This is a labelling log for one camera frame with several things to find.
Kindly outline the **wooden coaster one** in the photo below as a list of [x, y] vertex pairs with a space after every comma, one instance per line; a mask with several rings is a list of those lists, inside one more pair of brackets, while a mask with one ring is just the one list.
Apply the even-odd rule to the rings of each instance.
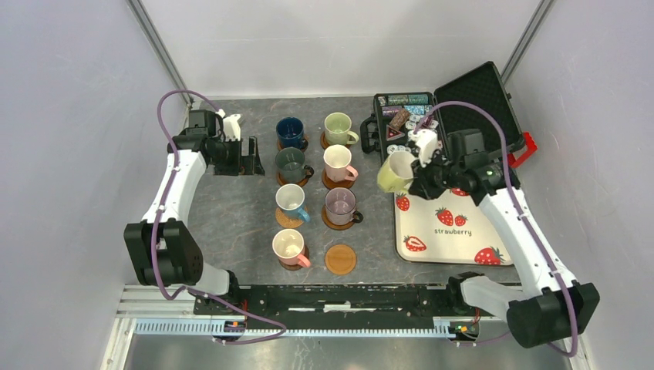
[[282, 144], [282, 141], [281, 141], [281, 140], [277, 140], [277, 149], [278, 149], [278, 151], [283, 151], [283, 150], [288, 150], [288, 149], [290, 149], [290, 150], [295, 150], [295, 151], [299, 151], [299, 152], [304, 153], [304, 152], [307, 150], [307, 148], [308, 148], [309, 142], [308, 142], [307, 139], [302, 139], [301, 142], [300, 142], [300, 144], [301, 144], [301, 145], [300, 145], [299, 148], [298, 148], [298, 147], [294, 147], [294, 146], [284, 146], [284, 145]]

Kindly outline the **dark blue mug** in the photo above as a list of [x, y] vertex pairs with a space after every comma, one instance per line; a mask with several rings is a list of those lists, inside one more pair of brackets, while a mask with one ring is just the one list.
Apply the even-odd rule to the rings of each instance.
[[282, 149], [294, 147], [304, 150], [308, 141], [305, 138], [304, 124], [295, 117], [281, 119], [276, 125], [279, 146]]

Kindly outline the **wooden coaster three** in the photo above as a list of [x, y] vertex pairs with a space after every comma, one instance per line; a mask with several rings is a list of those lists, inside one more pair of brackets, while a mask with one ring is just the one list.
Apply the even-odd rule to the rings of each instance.
[[340, 181], [334, 181], [334, 180], [332, 180], [332, 179], [328, 176], [326, 170], [323, 170], [323, 171], [322, 171], [322, 177], [321, 177], [321, 179], [322, 179], [322, 183], [323, 183], [323, 185], [324, 185], [327, 189], [329, 189], [329, 190], [334, 189], [334, 188], [337, 188], [337, 187], [342, 187], [342, 188], [347, 188], [347, 189], [349, 189], [349, 188], [351, 188], [351, 187], [354, 185], [354, 183], [355, 183], [354, 180], [347, 180], [347, 179], [340, 180]]

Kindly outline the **light green mug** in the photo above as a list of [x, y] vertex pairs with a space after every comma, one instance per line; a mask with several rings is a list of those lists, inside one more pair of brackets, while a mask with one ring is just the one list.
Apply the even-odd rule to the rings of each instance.
[[359, 135], [352, 130], [352, 120], [345, 113], [331, 113], [324, 120], [325, 140], [331, 145], [353, 145]]

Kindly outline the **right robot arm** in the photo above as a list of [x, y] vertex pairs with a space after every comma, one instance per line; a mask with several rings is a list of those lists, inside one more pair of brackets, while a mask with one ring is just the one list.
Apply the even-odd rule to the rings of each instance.
[[451, 277], [445, 302], [456, 315], [473, 307], [507, 323], [524, 348], [553, 344], [565, 338], [573, 356], [600, 301], [592, 283], [582, 284], [553, 251], [526, 204], [515, 172], [492, 158], [477, 129], [450, 134], [442, 140], [431, 129], [413, 134], [417, 155], [411, 164], [409, 192], [435, 200], [447, 190], [468, 193], [490, 221], [507, 249], [521, 282], [514, 290], [489, 277], [466, 272]]

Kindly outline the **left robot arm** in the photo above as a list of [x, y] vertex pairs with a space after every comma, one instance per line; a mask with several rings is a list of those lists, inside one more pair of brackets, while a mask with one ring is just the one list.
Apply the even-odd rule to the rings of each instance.
[[216, 176], [263, 175], [258, 140], [242, 153], [241, 115], [220, 109], [190, 111], [190, 125], [170, 138], [167, 167], [142, 220], [127, 224], [123, 239], [137, 280], [144, 286], [188, 286], [192, 295], [213, 295], [224, 314], [235, 313], [242, 293], [232, 271], [210, 266], [187, 228], [197, 185], [208, 168]]

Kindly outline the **light cork coaster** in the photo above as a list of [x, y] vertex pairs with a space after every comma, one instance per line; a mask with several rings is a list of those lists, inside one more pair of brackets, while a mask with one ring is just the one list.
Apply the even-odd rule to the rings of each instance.
[[277, 208], [275, 210], [275, 219], [278, 222], [278, 224], [283, 228], [295, 229], [304, 224], [303, 220], [288, 216], [280, 208]]

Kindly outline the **dark walnut coaster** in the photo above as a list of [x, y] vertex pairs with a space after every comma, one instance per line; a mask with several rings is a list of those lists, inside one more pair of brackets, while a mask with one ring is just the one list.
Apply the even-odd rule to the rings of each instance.
[[294, 257], [279, 258], [278, 262], [284, 269], [289, 271], [297, 271], [302, 268], [309, 268], [312, 266], [312, 262], [309, 259], [307, 247], [304, 247], [302, 251]]

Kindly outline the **mauve mug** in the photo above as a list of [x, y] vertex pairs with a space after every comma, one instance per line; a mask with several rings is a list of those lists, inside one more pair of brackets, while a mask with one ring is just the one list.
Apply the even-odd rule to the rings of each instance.
[[331, 189], [325, 196], [328, 217], [334, 224], [347, 224], [357, 210], [355, 194], [347, 188]]

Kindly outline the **light blue mug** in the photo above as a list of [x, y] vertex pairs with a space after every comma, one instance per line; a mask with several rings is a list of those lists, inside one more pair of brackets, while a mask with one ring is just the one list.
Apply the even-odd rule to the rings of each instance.
[[275, 202], [285, 216], [303, 223], [311, 220], [305, 209], [305, 192], [299, 185], [290, 183], [281, 186], [275, 194]]

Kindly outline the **orange coaster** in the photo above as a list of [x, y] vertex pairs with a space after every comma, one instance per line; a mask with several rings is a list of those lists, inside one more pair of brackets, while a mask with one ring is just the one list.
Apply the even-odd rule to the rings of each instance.
[[325, 266], [333, 274], [349, 274], [356, 267], [356, 263], [355, 251], [345, 244], [334, 245], [325, 253]]

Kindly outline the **grey green mug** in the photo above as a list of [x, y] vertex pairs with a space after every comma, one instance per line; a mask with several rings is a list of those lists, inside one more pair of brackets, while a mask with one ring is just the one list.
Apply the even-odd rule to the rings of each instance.
[[293, 183], [303, 187], [315, 173], [306, 163], [305, 154], [295, 150], [279, 151], [275, 156], [275, 165], [281, 185]]

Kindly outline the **yellow green mug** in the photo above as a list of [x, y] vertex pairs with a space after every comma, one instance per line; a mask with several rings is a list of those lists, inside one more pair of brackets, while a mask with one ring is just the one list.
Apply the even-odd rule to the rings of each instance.
[[384, 193], [408, 190], [414, 179], [412, 165], [417, 158], [410, 152], [396, 151], [386, 158], [377, 174], [377, 186]]

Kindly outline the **peach pink mug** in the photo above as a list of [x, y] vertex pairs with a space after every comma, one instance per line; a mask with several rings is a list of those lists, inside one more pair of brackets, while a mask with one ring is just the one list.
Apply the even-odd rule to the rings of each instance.
[[272, 240], [272, 250], [283, 264], [311, 267], [312, 262], [305, 255], [305, 239], [295, 229], [280, 230]]

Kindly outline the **wooden coaster four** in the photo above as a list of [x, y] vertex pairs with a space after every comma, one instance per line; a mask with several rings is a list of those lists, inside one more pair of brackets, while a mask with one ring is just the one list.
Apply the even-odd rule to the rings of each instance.
[[326, 207], [322, 208], [321, 217], [322, 217], [323, 223], [327, 227], [329, 227], [329, 228], [331, 228], [333, 230], [347, 230], [347, 229], [351, 228], [352, 226], [354, 226], [355, 224], [359, 224], [362, 221], [362, 214], [360, 212], [358, 212], [358, 211], [355, 211], [353, 213], [353, 219], [350, 220], [350, 222], [348, 222], [347, 224], [343, 224], [343, 225], [334, 224], [333, 222], [331, 222], [331, 220], [328, 217], [328, 212], [327, 212]]

